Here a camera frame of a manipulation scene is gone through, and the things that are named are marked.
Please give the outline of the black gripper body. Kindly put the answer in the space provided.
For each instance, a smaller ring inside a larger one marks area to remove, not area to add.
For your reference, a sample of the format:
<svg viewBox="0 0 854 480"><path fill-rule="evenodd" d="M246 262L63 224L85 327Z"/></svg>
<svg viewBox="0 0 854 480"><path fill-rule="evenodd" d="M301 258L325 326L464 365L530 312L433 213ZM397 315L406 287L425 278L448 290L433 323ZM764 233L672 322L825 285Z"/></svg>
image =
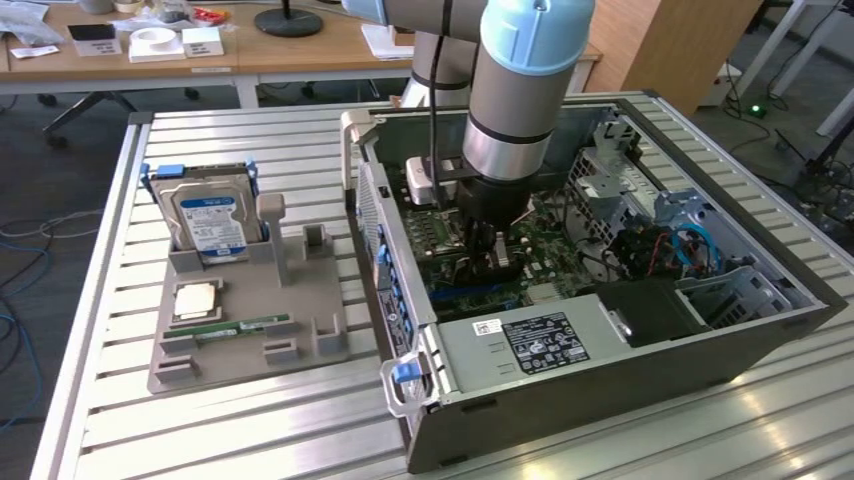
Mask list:
<svg viewBox="0 0 854 480"><path fill-rule="evenodd" d="M489 177L473 177L460 184L460 211L464 225L476 225L506 231L526 212L532 196L532 181L498 181Z"/></svg>

